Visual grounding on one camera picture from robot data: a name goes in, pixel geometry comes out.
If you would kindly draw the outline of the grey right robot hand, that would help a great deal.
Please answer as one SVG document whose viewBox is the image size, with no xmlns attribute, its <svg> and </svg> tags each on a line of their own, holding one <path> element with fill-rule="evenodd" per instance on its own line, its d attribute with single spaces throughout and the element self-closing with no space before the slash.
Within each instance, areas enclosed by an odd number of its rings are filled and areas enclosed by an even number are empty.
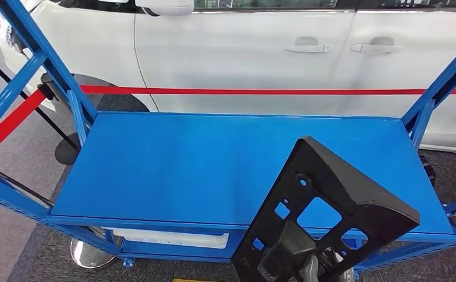
<svg viewBox="0 0 456 282">
<path fill-rule="evenodd" d="M 334 252 L 331 251 L 330 248 L 326 249 L 323 254 L 327 259 L 329 259 L 331 262 L 341 262 L 343 261 L 343 257 Z M 318 257 L 315 254 L 312 254 L 307 258 L 305 261 L 303 268 L 299 272 L 299 274 L 302 276 L 304 281 L 315 281 L 318 282 L 320 281 L 318 278 L 319 270 L 322 268 L 322 266 L 319 263 Z M 340 274 L 339 276 L 331 277 L 327 281 L 337 281 L 337 282 L 354 282 L 356 281 L 355 279 L 355 273 L 354 273 L 354 268 L 350 268 L 346 270 L 344 273 Z"/>
</svg>

